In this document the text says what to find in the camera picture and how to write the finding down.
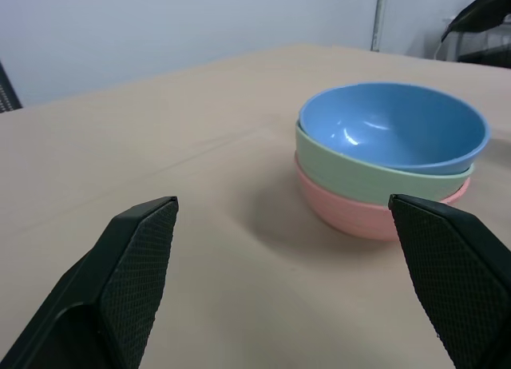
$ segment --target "stacked bowls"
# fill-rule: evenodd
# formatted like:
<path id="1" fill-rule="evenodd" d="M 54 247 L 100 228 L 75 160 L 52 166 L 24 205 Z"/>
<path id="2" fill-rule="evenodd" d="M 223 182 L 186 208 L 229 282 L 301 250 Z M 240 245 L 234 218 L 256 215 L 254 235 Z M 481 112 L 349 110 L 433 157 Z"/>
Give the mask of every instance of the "stacked bowls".
<path id="1" fill-rule="evenodd" d="M 387 208 L 399 193 L 451 204 L 489 140 L 465 102 L 415 85 L 365 83 L 323 91 L 300 110 L 295 163 L 303 195 L 331 226 L 397 240 Z"/>

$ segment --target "white wall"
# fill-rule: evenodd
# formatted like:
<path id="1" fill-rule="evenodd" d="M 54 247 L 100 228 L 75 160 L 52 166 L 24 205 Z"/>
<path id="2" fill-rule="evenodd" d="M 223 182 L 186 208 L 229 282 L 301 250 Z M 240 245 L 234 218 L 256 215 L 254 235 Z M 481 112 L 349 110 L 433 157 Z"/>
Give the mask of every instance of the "white wall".
<path id="1" fill-rule="evenodd" d="M 23 105 L 297 42 L 370 48 L 376 0 L 0 0 Z"/>
<path id="2" fill-rule="evenodd" d="M 431 58 L 446 28 L 474 0 L 386 0 L 380 51 Z"/>

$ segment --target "green bowl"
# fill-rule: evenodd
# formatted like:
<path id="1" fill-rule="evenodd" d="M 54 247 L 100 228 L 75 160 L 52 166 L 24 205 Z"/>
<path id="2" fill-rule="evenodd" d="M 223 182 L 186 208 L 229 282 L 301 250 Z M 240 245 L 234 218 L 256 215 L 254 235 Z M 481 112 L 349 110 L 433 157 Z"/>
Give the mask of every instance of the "green bowl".
<path id="1" fill-rule="evenodd" d="M 387 206 L 393 193 L 440 201 L 455 193 L 473 172 L 422 175 L 380 167 L 344 156 L 312 140 L 296 124 L 296 155 L 317 185 L 346 198 Z"/>

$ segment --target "tabletop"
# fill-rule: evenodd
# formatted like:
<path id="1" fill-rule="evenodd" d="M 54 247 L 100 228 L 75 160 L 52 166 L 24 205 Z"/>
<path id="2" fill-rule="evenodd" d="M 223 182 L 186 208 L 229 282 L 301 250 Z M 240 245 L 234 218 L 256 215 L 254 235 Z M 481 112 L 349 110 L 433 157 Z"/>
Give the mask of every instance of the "tabletop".
<path id="1" fill-rule="evenodd" d="M 507 69 L 309 45 L 248 54 L 0 115 L 0 356 L 113 216 L 176 195 L 142 368 L 452 368 L 399 245 L 336 232 L 297 189 L 299 107 L 360 81 L 481 110 L 493 138 L 458 207 L 511 241 Z"/>

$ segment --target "table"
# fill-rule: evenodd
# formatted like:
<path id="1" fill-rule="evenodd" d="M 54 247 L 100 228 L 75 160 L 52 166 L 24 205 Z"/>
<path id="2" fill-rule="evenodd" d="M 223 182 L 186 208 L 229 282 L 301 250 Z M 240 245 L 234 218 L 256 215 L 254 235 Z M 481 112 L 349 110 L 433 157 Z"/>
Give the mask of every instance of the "table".
<path id="1" fill-rule="evenodd" d="M 335 46 L 231 58 L 0 115 L 0 355 L 112 216 L 177 195 L 142 368 L 453 367 L 399 245 L 329 228 L 295 182 L 304 101 L 383 80 L 443 89 L 487 116 L 493 139 L 458 206 L 510 241 L 507 69 Z"/>

